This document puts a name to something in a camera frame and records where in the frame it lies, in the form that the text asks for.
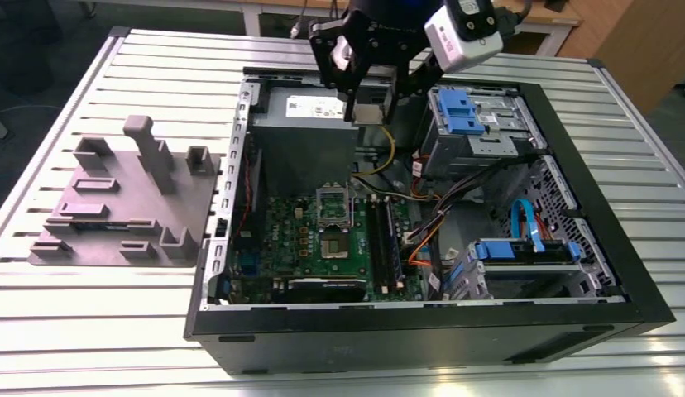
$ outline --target open computer tower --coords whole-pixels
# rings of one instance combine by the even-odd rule
[[[185,333],[229,373],[546,362],[674,321],[539,85],[445,79],[386,129],[335,95],[241,85]]]

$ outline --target motherboard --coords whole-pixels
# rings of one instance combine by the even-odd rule
[[[338,187],[270,197],[263,229],[262,246],[235,252],[241,276],[223,285],[235,303],[422,300],[419,274],[399,257],[403,199],[353,198]]]

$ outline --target green circuit board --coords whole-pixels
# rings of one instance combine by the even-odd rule
[[[353,227],[338,229],[317,227],[315,197],[271,197],[267,202],[265,238],[257,264],[250,256],[238,261],[257,265],[250,279],[242,278],[250,304],[266,304],[271,299],[271,280],[291,278],[346,279],[367,281],[370,301],[406,301],[421,299],[419,277],[405,278],[406,288],[394,293],[374,291],[374,269],[370,255],[366,199],[351,200]],[[411,228],[403,200],[393,202],[394,229],[398,236]],[[338,217],[345,211],[341,203],[323,201],[326,216]]]

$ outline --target slotted aluminum surface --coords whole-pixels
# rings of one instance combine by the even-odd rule
[[[543,86],[678,319],[648,335],[605,342],[549,365],[231,379],[182,338],[193,270],[26,262],[76,166],[70,151],[80,137],[103,136],[113,149],[133,149],[122,121],[147,114],[171,151],[205,145],[225,155],[246,65],[315,69],[306,41],[137,30],[107,40],[0,211],[0,390],[685,395],[685,174],[610,76],[583,60],[499,55],[461,76]]]

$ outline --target ram slot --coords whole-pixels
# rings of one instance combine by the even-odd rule
[[[399,237],[397,236],[397,226],[394,225],[397,221],[394,219],[394,210],[389,197],[385,198],[385,218],[385,225],[387,226],[387,230],[385,231],[385,236],[387,236],[387,251],[385,252],[387,252],[391,262],[394,286],[401,287],[403,273],[401,272]]]
[[[381,217],[382,202],[375,196],[366,203],[367,215],[367,238],[369,250],[373,265],[374,291],[377,294],[390,292],[389,273],[387,273],[387,255],[385,253],[386,236],[383,234],[383,221]]]

